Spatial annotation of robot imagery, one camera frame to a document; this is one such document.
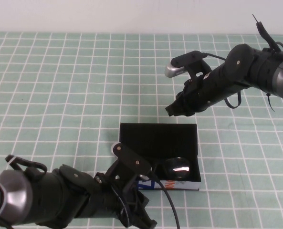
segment black wire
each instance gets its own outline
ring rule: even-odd
[[[211,53],[204,53],[205,55],[207,55],[207,56],[212,56],[212,57],[215,57],[215,58],[218,58],[218,59],[220,59],[220,60],[226,60],[224,57],[221,57],[221,56],[217,56],[217,55],[213,55],[213,54],[211,54]]]
[[[280,45],[283,48],[283,44],[281,42],[276,42],[276,44]]]
[[[174,214],[174,218],[175,218],[175,222],[176,222],[176,226],[178,229],[180,229],[180,226],[179,226],[179,220],[178,220],[178,214],[176,212],[176,209],[175,209],[175,206],[173,204],[173,201],[171,199],[171,196],[169,195],[167,189],[165,188],[165,186],[161,183],[161,181],[159,180],[159,178],[155,175],[155,173],[151,172],[151,176],[152,178],[154,179],[154,181],[156,183],[158,183],[160,186],[161,186],[161,189],[165,192],[167,198],[168,198],[168,201],[171,205],[171,208],[172,208],[172,211],[173,211],[173,214]]]

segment green grid tablecloth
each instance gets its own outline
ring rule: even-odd
[[[226,57],[243,42],[266,46],[256,35],[0,32],[0,170],[15,154],[94,175],[115,160],[119,122],[197,123],[201,189],[170,192],[181,227],[283,229],[283,100],[271,97],[273,112],[264,93],[248,89],[235,110],[219,103],[193,117],[165,111],[188,79],[163,75],[171,57]],[[146,195],[157,228],[175,228],[162,192]],[[122,228],[113,219],[70,224],[86,227]]]

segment screw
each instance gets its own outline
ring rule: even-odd
[[[100,178],[99,177],[94,177],[94,179],[99,183],[99,184],[101,184],[102,183],[102,180],[100,180]]]

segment white wall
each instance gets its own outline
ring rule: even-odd
[[[0,0],[0,31],[257,33],[252,13],[283,34],[283,0]]]

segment open box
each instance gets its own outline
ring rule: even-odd
[[[196,124],[137,124],[121,123],[119,141],[145,158],[181,157],[189,162],[185,179],[170,179],[162,167],[155,174],[167,189],[198,190],[198,136]],[[138,180],[139,189],[161,189],[154,181]]]

